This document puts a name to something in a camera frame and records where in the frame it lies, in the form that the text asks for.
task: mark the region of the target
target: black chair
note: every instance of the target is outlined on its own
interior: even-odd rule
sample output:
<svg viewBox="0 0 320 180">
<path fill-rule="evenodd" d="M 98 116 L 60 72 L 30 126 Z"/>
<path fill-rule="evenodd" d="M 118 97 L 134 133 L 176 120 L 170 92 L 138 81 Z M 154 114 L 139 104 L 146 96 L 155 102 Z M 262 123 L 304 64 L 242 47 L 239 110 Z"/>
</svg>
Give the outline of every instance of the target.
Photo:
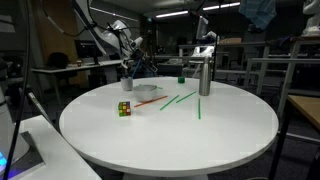
<svg viewBox="0 0 320 180">
<path fill-rule="evenodd" d="M 70 60 L 68 56 L 61 52 L 54 52 L 49 55 L 47 66 L 50 68 L 65 69 Z M 65 80 L 66 87 L 71 87 L 69 78 L 76 77 L 77 71 L 61 72 L 56 74 L 57 81 Z"/>
</svg>

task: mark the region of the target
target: green stick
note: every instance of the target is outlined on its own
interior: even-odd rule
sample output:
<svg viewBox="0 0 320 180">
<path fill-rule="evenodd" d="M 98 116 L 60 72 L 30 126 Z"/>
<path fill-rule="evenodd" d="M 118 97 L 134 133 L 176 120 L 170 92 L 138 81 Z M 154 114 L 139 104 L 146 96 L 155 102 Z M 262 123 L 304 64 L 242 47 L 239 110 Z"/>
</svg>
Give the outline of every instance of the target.
<svg viewBox="0 0 320 180">
<path fill-rule="evenodd" d="M 160 111 L 162 111 L 164 108 L 166 108 L 170 103 L 172 103 L 175 99 L 177 99 L 179 97 L 179 95 L 178 96 L 176 96 L 176 97 L 174 97 L 173 99 L 171 99 L 167 104 L 165 104 L 161 109 L 160 109 Z"/>
<path fill-rule="evenodd" d="M 195 91 L 195 92 L 193 92 L 193 93 L 191 93 L 191 94 L 189 94 L 189 95 L 187 95 L 187 96 L 185 96 L 185 97 L 183 97 L 182 99 L 178 100 L 176 103 L 179 103 L 179 102 L 181 102 L 181 101 L 183 101 L 183 100 L 187 99 L 188 97 L 192 96 L 194 93 L 196 93 L 196 91 Z"/>
<path fill-rule="evenodd" d="M 201 119 L 201 106 L 200 106 L 200 98 L 198 100 L 198 118 Z"/>
</svg>

